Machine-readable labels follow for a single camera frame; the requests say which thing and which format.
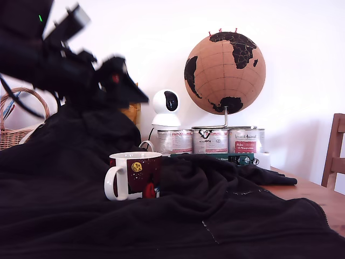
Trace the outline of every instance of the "tin can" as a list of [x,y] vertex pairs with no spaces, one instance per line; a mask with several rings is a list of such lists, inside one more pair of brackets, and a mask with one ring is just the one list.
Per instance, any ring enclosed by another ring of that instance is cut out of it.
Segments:
[[227,129],[194,129],[194,154],[226,154],[228,152]]
[[192,153],[192,130],[157,131],[158,152],[163,155]]
[[264,153],[265,130],[257,129],[230,129],[229,130],[230,153]]

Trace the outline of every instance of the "red mug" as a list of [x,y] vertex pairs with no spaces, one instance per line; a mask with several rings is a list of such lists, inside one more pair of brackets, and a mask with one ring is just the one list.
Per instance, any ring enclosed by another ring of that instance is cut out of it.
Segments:
[[104,180],[109,200],[159,197],[161,153],[127,152],[109,157],[111,168]]

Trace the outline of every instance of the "wooden table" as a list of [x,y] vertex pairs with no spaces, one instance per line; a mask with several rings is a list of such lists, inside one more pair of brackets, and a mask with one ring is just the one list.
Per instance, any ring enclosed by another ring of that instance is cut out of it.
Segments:
[[273,167],[271,169],[287,177],[296,178],[298,183],[295,186],[263,186],[265,189],[285,200],[304,197],[318,203],[326,212],[330,228],[345,236],[345,195],[282,170]]

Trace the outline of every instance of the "stitching on blanket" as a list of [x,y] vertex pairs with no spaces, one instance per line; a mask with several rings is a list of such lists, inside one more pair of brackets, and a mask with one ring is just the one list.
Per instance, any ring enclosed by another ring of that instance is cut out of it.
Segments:
[[219,244],[218,241],[215,239],[214,235],[212,234],[212,232],[211,232],[211,231],[208,229],[208,227],[206,226],[205,222],[204,222],[204,221],[202,221],[202,222],[203,222],[203,224],[204,224],[204,227],[207,229],[207,231],[210,232],[211,236],[213,237],[213,240],[216,241],[217,244]]
[[246,193],[233,193],[233,194],[236,194],[236,195],[247,195],[247,194],[249,194],[249,193],[254,193],[254,192],[268,192],[268,193],[270,193],[270,191],[269,190],[251,190],[251,191],[249,191],[249,192],[246,192]]

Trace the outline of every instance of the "white mug handle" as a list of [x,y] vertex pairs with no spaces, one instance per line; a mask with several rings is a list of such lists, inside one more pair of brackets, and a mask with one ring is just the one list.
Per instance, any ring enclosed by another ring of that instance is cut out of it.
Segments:
[[153,143],[151,141],[149,141],[149,140],[145,140],[145,141],[141,142],[139,147],[142,147],[145,143],[149,144],[149,146],[151,147],[152,152],[155,152],[155,147],[154,147]]
[[[118,196],[114,193],[114,179],[118,182]],[[128,178],[126,168],[120,166],[111,167],[104,179],[104,192],[111,201],[122,201],[128,198]]]

